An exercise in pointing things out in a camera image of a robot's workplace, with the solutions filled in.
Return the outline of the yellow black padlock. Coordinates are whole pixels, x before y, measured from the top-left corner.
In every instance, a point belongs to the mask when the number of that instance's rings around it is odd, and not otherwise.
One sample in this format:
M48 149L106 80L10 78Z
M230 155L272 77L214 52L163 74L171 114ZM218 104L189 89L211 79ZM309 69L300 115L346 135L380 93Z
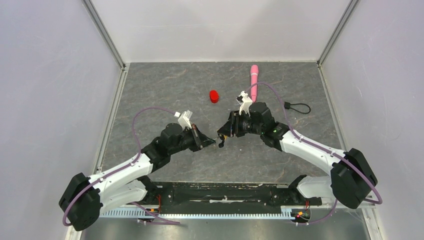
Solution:
M218 137L220 139L220 143L218 144L218 147L223 148L225 146L225 141L228 138L228 136L222 133L218 133Z

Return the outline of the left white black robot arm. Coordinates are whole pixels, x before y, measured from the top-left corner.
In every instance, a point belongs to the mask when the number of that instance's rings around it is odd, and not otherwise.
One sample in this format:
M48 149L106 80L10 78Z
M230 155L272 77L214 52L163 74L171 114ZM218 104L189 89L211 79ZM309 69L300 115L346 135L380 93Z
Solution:
M109 210L133 202L153 203L157 191L149 174L168 164L176 153L197 152L215 143L195 124L182 128L169 123L160 136L127 161L98 174L74 175L58 203L64 212L63 225L82 231Z

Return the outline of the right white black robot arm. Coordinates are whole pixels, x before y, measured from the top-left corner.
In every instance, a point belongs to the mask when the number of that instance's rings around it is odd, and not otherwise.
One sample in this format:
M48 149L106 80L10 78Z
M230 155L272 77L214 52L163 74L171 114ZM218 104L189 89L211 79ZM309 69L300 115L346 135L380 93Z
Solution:
M302 204L309 198L335 198L350 209L362 202L371 202L368 195L375 191L378 179L364 154L355 148L336 149L290 130L278 122L264 102L256 102L244 110L231 111L227 122L217 130L226 138L255 134L270 148L295 155L323 170L327 176L301 176L289 189L289 199Z

